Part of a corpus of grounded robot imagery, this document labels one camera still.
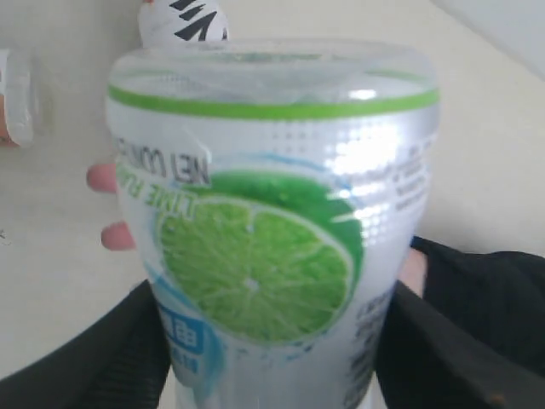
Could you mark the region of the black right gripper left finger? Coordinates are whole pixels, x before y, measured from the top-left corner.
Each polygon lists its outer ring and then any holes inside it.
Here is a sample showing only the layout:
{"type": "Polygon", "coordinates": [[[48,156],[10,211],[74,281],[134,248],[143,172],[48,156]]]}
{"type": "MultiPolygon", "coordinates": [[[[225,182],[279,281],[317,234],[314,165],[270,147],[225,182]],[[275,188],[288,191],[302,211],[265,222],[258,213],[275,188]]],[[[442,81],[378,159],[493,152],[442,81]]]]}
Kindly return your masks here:
{"type": "Polygon", "coordinates": [[[156,408],[169,349],[148,281],[70,342],[1,381],[8,409],[156,408]]]}

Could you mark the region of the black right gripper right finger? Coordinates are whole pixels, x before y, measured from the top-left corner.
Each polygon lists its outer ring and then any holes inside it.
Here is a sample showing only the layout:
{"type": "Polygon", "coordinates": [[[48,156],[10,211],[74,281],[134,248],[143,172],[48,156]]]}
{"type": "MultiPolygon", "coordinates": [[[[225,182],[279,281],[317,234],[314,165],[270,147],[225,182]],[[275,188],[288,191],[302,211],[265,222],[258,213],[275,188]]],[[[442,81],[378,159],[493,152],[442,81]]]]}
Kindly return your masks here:
{"type": "Polygon", "coordinates": [[[376,358],[389,408],[542,408],[542,377],[470,337],[396,284],[376,358]]]}

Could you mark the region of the black sleeved forearm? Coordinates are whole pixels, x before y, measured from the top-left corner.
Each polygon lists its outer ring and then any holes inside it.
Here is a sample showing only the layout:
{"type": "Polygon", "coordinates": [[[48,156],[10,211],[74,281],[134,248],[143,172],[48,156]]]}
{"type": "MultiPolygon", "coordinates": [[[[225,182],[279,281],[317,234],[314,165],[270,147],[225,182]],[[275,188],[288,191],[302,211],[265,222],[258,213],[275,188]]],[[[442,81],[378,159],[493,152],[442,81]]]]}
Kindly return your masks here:
{"type": "Polygon", "coordinates": [[[427,259],[423,299],[499,355],[544,375],[544,258],[462,252],[415,237],[427,259]]]}

